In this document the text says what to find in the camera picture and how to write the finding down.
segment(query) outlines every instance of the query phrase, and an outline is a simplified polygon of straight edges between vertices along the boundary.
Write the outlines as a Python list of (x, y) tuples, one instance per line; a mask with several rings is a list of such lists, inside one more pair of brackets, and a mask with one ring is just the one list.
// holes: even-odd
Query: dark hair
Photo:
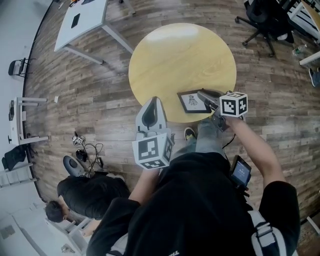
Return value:
[(61, 205), (57, 201), (50, 201), (45, 207), (45, 214), (49, 221), (62, 222), (64, 220), (64, 213)]

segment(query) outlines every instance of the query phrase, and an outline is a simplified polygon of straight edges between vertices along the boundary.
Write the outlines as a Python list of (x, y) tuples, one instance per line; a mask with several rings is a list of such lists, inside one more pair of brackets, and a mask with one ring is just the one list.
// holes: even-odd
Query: bottle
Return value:
[(305, 53), (308, 46), (306, 44), (299, 45), (292, 50), (293, 56), (298, 56), (299, 54)]

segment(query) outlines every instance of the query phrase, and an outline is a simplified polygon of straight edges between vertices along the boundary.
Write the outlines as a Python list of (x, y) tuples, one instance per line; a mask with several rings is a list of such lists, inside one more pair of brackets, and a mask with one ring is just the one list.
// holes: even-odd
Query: backpack strap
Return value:
[(276, 227), (270, 226), (264, 217), (250, 202), (247, 196), (244, 196), (248, 205), (253, 210), (248, 213), (251, 217), (255, 232), (251, 236), (251, 243), (257, 256), (287, 256), (286, 244), (283, 235)]

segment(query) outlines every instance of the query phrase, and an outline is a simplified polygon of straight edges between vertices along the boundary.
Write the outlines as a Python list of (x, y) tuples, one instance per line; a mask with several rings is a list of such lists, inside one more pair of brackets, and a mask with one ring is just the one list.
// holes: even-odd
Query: white desk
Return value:
[[(320, 39), (320, 15), (314, 10), (311, 6), (309, 6), (304, 1), (301, 1), (299, 5), (295, 8), (295, 10), (289, 14), (289, 17), (291, 20), (293, 20), (299, 13), (305, 9), (306, 13), (309, 15), (310, 19), (312, 20), (314, 26), (316, 27), (316, 30), (314, 29), (315, 33), (317, 34), (317, 38)], [(305, 65), (309, 62), (312, 62), (316, 59), (320, 58), (320, 51), (316, 52), (315, 54), (312, 54), (309, 57), (306, 57), (302, 60), (300, 60), (300, 65)]]
[(47, 101), (46, 98), (25, 98), (25, 97), (14, 98), (13, 100), (14, 116), (13, 116), (13, 120), (9, 121), (10, 127), (11, 127), (10, 130), (11, 130), (12, 144), (19, 146), (19, 145), (28, 144), (28, 143), (49, 140), (48, 136), (24, 138), (23, 131), (20, 128), (20, 124), (22, 124), (22, 121), (23, 121), (23, 117), (20, 114), (20, 106), (38, 106), (39, 102), (46, 102), (46, 101)]
[[(101, 27), (132, 54), (134, 49), (130, 43), (115, 28), (113, 28), (109, 22), (106, 21), (108, 0), (94, 0), (82, 5), (83, 1), (84, 0), (80, 0), (72, 7), (69, 7), (66, 11), (55, 42), (54, 51), (57, 52), (64, 48), (67, 51), (77, 54), (90, 61), (102, 64), (104, 62), (103, 59), (93, 56), (92, 54), (78, 49), (70, 44), (71, 41), (81, 37), (85, 33)], [(132, 14), (136, 13), (129, 0), (123, 1)], [(80, 14), (78, 23), (75, 27), (71, 28), (74, 17), (78, 14)]]

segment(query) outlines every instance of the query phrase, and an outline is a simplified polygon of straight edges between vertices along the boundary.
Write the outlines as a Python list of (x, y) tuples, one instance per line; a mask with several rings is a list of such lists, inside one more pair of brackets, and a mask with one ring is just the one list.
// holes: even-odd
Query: black t-shirt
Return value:
[(57, 192), (71, 210), (96, 220), (102, 219), (113, 199), (130, 195), (121, 179), (104, 175), (69, 176), (58, 184)]
[[(89, 242), (87, 256), (105, 256), (128, 233), (125, 256), (255, 255), (246, 203), (227, 178), (229, 163), (218, 153), (189, 153), (164, 170), (143, 206), (117, 198)], [(296, 189), (282, 181), (263, 191), (261, 215), (284, 237), (287, 255), (300, 232)]]

